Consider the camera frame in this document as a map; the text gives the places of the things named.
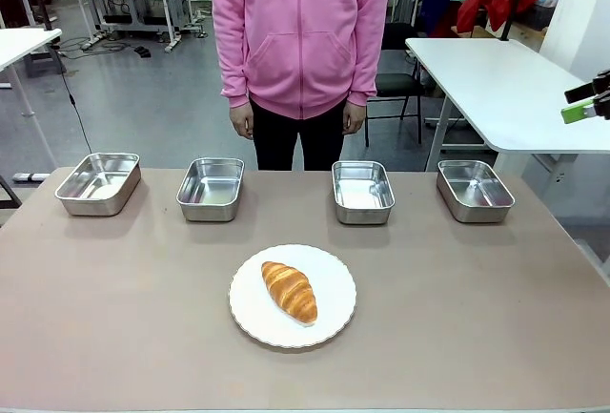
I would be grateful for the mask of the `person's right hand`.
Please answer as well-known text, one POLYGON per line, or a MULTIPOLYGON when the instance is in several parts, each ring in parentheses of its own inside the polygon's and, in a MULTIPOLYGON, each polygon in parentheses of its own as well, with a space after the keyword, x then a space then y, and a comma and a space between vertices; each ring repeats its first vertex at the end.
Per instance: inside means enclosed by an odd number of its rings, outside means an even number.
POLYGON ((243 138, 254 138, 254 112, 250 103, 230 108, 230 120, 235 132, 243 138))

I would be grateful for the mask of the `person's left hand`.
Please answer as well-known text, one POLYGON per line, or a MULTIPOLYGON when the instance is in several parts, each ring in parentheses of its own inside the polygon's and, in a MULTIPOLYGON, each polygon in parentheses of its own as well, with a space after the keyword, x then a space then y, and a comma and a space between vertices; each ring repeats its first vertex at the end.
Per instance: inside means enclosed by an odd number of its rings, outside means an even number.
POLYGON ((350 101, 347 101, 343 110, 343 134, 355 134, 357 133, 367 115, 367 108, 365 106, 356 105, 350 101))

